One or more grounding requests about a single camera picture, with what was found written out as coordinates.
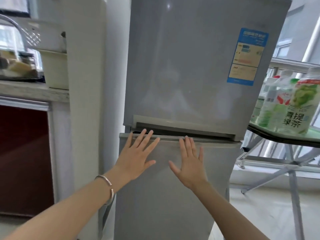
kitchen counter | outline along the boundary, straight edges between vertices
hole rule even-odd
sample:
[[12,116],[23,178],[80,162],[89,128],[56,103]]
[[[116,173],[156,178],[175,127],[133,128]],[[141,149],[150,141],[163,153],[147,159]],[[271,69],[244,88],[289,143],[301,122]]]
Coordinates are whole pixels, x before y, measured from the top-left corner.
[[0,96],[47,102],[69,102],[69,90],[49,88],[41,82],[0,80]]

energy label sticker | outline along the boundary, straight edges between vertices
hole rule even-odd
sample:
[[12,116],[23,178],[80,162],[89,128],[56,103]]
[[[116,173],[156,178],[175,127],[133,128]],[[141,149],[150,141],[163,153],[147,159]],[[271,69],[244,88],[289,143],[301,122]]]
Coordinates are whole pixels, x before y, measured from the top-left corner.
[[269,34],[242,28],[226,82],[253,86]]

red cabinet door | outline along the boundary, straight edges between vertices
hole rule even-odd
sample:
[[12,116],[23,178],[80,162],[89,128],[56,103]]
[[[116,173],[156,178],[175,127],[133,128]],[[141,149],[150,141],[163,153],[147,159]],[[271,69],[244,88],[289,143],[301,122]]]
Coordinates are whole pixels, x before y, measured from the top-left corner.
[[54,204],[47,112],[0,105],[0,214]]

freezer door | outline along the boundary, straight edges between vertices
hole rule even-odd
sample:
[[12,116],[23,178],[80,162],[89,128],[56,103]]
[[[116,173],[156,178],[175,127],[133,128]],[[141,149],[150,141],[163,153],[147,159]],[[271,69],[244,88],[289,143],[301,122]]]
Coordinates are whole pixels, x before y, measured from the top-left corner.
[[[128,134],[120,134],[120,150]],[[224,195],[240,155],[240,144],[197,140],[204,147],[210,183]],[[197,197],[177,179],[168,161],[181,166],[178,137],[161,137],[147,160],[156,164],[116,196],[114,240],[207,240],[214,220]]]
[[[132,126],[138,115],[210,126],[242,138],[290,4],[132,0],[124,125]],[[256,74],[253,84],[227,82],[242,28],[268,33],[264,50],[244,49],[248,56],[242,64],[248,66],[234,69],[244,69],[244,80]]]

hand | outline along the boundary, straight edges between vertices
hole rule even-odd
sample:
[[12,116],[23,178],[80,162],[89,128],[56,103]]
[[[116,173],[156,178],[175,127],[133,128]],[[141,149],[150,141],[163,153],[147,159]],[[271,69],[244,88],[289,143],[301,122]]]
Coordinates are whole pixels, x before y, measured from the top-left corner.
[[115,164],[117,168],[125,177],[128,177],[128,181],[134,180],[139,177],[148,167],[156,163],[155,160],[146,162],[147,156],[156,147],[160,138],[157,138],[146,149],[153,131],[151,130],[148,135],[143,139],[146,134],[146,129],[142,130],[136,141],[131,145],[133,133],[130,133],[127,142],[122,149],[120,156]]
[[200,153],[197,156],[196,145],[192,138],[186,136],[185,143],[183,139],[180,139],[179,143],[182,159],[181,169],[169,161],[170,169],[184,186],[194,191],[198,185],[208,182],[203,166],[203,147],[200,147]]

